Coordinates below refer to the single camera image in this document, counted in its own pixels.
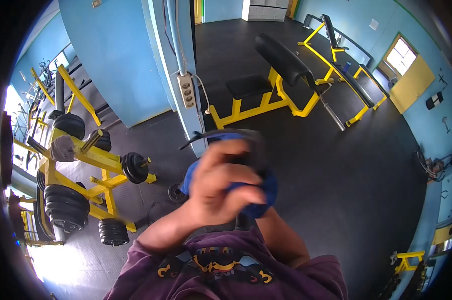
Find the yellow wall panel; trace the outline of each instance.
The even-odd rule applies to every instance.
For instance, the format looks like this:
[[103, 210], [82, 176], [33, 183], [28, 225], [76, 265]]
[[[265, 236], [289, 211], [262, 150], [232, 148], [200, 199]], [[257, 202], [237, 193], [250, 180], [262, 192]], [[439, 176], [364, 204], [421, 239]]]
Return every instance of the yellow wall panel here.
[[443, 228], [439, 228], [434, 232], [433, 245], [444, 243], [452, 238], [452, 234], [449, 234], [452, 224]]
[[402, 78], [391, 88], [391, 101], [402, 114], [406, 111], [434, 81], [434, 74], [418, 55]]

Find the electrical outlet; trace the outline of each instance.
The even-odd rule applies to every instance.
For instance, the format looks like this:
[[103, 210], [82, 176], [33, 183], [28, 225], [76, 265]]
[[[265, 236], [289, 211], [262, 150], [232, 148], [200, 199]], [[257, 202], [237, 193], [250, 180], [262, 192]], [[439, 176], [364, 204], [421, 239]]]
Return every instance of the electrical outlet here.
[[183, 97], [184, 107], [191, 109], [196, 105], [193, 91], [193, 81], [190, 75], [178, 75], [178, 83], [180, 85], [181, 96]]

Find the finger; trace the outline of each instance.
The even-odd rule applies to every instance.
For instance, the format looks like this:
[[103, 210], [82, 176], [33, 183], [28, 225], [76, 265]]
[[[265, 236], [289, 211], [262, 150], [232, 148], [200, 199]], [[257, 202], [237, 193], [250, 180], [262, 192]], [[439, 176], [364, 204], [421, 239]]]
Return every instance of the finger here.
[[217, 141], [209, 147], [208, 151], [200, 159], [194, 175], [201, 174], [223, 162], [226, 155], [238, 155], [247, 151], [249, 151], [249, 146], [244, 139]]
[[266, 204], [266, 195], [257, 186], [245, 185], [230, 191], [223, 202], [226, 216], [236, 216], [249, 204]]
[[221, 164], [201, 174], [195, 181], [201, 184], [203, 195], [215, 196], [219, 191], [228, 188], [231, 183], [257, 185], [262, 179], [246, 165]]

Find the window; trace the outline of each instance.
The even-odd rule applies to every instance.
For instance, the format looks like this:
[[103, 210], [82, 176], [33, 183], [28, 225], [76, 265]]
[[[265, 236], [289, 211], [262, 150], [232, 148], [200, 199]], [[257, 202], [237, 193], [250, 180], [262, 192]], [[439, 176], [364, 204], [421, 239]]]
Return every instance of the window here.
[[413, 48], [403, 39], [401, 35], [398, 35], [396, 44], [390, 50], [386, 61], [402, 76], [413, 64], [416, 57], [417, 54]]
[[452, 248], [452, 237], [451, 237], [451, 239], [449, 239], [449, 240], [444, 242], [443, 251], [447, 251], [447, 250], [449, 250], [451, 248]]

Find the yellow door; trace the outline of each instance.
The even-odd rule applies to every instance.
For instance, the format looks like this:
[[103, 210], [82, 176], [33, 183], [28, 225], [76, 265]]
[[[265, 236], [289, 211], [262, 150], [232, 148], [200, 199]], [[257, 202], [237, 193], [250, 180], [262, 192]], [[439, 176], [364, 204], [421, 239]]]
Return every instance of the yellow door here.
[[427, 63], [418, 55], [413, 64], [389, 92], [391, 101], [402, 114], [434, 81], [434, 74]]
[[293, 18], [294, 17], [294, 13], [296, 11], [296, 6], [297, 6], [297, 0], [289, 0], [289, 3], [287, 5], [287, 10], [286, 10], [286, 16], [289, 18]]
[[194, 0], [194, 23], [200, 24], [203, 22], [203, 1]]

